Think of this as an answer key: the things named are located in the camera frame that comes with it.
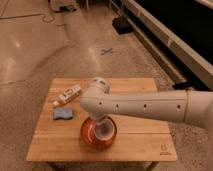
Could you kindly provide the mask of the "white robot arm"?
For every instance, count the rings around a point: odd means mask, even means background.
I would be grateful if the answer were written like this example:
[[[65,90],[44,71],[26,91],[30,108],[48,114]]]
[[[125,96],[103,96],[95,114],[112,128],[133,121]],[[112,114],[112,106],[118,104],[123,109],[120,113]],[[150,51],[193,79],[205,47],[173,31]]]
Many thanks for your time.
[[[80,99],[93,120],[107,114],[185,123],[213,131],[213,92],[163,91],[110,93],[106,80],[96,77]]]

